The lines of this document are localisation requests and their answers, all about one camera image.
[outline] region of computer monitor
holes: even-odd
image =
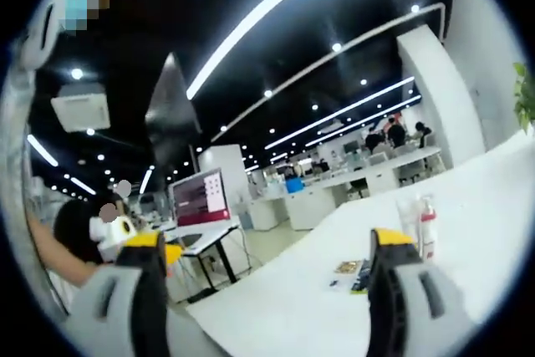
[[[178,226],[225,221],[231,215],[221,169],[197,173],[169,186]]]

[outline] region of white pillar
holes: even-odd
[[[397,42],[404,66],[415,76],[446,166],[458,166],[484,153],[468,88],[438,38],[424,25],[400,35]]]
[[[200,171],[221,168],[225,196],[231,212],[235,206],[251,200],[249,181],[239,145],[213,146],[199,155]]]

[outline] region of person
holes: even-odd
[[[420,137],[420,148],[423,148],[425,145],[425,136],[431,134],[433,131],[429,127],[426,127],[421,121],[416,123],[415,128],[418,136]]]
[[[391,126],[386,134],[388,139],[392,141],[394,148],[405,145],[405,129],[395,121],[394,117],[390,117],[388,121]]]
[[[364,140],[364,143],[366,144],[366,147],[369,149],[369,152],[373,153],[375,147],[379,145],[382,141],[383,141],[383,136],[381,134],[372,132],[368,134],[368,136],[366,137],[366,140]]]

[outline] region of green leaf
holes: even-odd
[[[513,63],[513,66],[515,66],[515,70],[517,71],[517,74],[520,77],[524,77],[526,75],[526,65],[523,63]]]

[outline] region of white desk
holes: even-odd
[[[399,187],[396,169],[440,152],[435,146],[415,150],[375,166],[317,181],[293,194],[259,198],[250,203],[252,224],[256,230],[269,230],[289,218],[293,230],[313,229],[348,200],[346,183],[365,179],[370,195],[376,196]]]
[[[365,355],[368,299],[330,289],[333,270],[369,255],[370,228],[400,228],[396,201],[432,193],[440,225],[436,263],[482,323],[507,294],[532,238],[535,143],[512,140],[429,180],[342,205],[279,257],[189,313],[233,357]]]

